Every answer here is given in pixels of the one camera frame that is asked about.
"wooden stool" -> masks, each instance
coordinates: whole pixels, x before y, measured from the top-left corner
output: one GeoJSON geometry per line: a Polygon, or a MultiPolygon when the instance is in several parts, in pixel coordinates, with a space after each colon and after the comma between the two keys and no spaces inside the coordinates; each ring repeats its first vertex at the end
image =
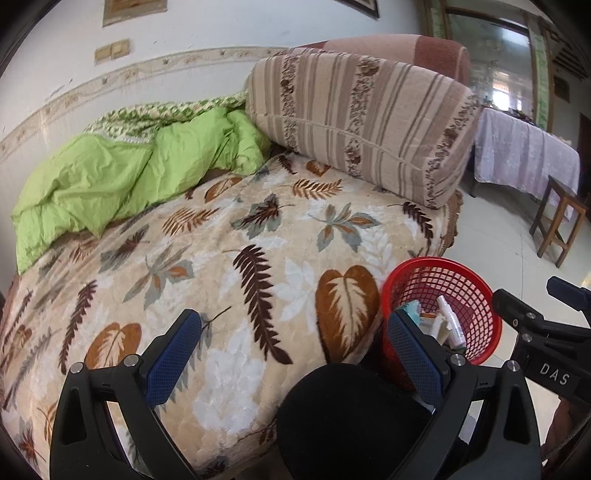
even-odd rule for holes
{"type": "Polygon", "coordinates": [[[530,235],[535,233],[536,227],[540,227],[540,232],[544,236],[544,241],[540,245],[540,249],[538,250],[538,257],[542,258],[546,248],[552,242],[558,244],[562,247],[562,253],[560,254],[558,261],[556,262],[556,267],[562,265],[562,262],[566,258],[566,254],[569,253],[570,247],[573,246],[574,237],[577,236],[579,229],[581,228],[581,224],[585,218],[585,213],[587,212],[587,207],[582,202],[582,200],[577,198],[577,194],[573,192],[570,188],[568,188],[564,183],[556,180],[554,177],[548,178],[548,186],[546,187],[546,191],[544,192],[544,197],[542,198],[542,202],[540,204],[540,208],[538,209],[538,213],[535,216],[535,220],[533,225],[530,228],[530,235]],[[542,225],[542,215],[544,213],[544,209],[546,208],[546,204],[548,203],[548,198],[550,197],[550,192],[554,190],[558,196],[560,197],[560,203],[556,208],[556,214],[554,215],[554,219],[550,223],[550,228],[546,232],[544,226],[542,225]],[[560,222],[564,218],[564,211],[566,207],[571,206],[579,213],[579,217],[577,218],[576,223],[574,224],[573,231],[570,233],[569,241],[564,243],[560,232],[558,231],[558,227],[560,226],[560,222]]]}

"red plastic basket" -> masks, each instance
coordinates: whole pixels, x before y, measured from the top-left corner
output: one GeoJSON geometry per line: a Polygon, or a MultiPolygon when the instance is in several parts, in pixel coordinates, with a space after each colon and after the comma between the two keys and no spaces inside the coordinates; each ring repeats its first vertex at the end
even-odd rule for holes
{"type": "Polygon", "coordinates": [[[467,344],[465,356],[471,363],[479,365],[484,362],[501,339],[502,322],[491,308],[492,290],[484,280],[453,260],[439,257],[412,258],[389,275],[382,290],[382,363],[400,388],[414,390],[388,340],[386,323],[390,313],[411,300],[420,301],[425,312],[438,311],[439,295],[445,295],[462,324],[467,344]]]}

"metal screw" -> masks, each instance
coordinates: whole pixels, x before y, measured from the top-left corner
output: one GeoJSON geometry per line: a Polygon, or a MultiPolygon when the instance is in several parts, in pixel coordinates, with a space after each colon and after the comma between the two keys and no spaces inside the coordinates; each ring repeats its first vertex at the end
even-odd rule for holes
{"type": "Polygon", "coordinates": [[[518,372],[521,369],[521,367],[515,360],[509,360],[507,362],[507,368],[512,372],[518,372]]]}
{"type": "Polygon", "coordinates": [[[82,362],[76,362],[74,365],[70,367],[70,372],[72,372],[73,374],[79,374],[83,368],[84,364],[82,362]]]}
{"type": "Polygon", "coordinates": [[[451,361],[451,362],[452,362],[454,365],[456,365],[456,366],[458,366],[458,367],[461,367],[462,365],[465,365],[465,364],[466,364],[466,357],[464,357],[464,356],[461,356],[461,355],[459,355],[458,353],[454,353],[454,354],[452,355],[452,357],[450,358],[450,361],[451,361]]]}
{"type": "Polygon", "coordinates": [[[139,362],[139,357],[136,354],[134,354],[134,353],[132,353],[131,355],[126,356],[123,359],[123,364],[126,367],[135,367],[138,364],[138,362],[139,362]]]}

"blue gripper pad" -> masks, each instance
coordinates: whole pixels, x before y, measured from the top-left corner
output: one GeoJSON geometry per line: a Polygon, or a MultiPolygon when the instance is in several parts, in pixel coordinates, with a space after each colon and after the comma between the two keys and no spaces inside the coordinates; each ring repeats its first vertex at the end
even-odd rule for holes
{"type": "Polygon", "coordinates": [[[200,338],[201,317],[191,311],[146,377],[144,400],[151,408],[166,403],[200,338]]]}
{"type": "Polygon", "coordinates": [[[439,408],[444,395],[443,377],[416,337],[416,335],[423,335],[423,333],[414,324],[412,326],[415,327],[416,332],[413,332],[408,322],[404,322],[401,318],[402,315],[408,317],[408,314],[402,310],[397,310],[390,315],[388,340],[394,347],[421,399],[425,403],[439,408]]]}

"floral patterned sheet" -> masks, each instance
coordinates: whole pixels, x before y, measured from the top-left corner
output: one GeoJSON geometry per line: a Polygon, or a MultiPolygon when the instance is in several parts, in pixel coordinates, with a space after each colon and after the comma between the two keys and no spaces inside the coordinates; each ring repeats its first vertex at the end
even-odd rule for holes
{"type": "MultiPolygon", "coordinates": [[[[101,239],[64,236],[9,294],[5,428],[48,479],[69,366],[116,365],[191,308],[204,320],[202,340],[157,413],[203,478],[231,478],[271,447],[277,407],[298,380],[361,359],[387,275],[411,255],[441,255],[459,203],[428,210],[289,153],[153,206],[101,239]]],[[[121,412],[111,411],[142,470],[121,412]]]]}

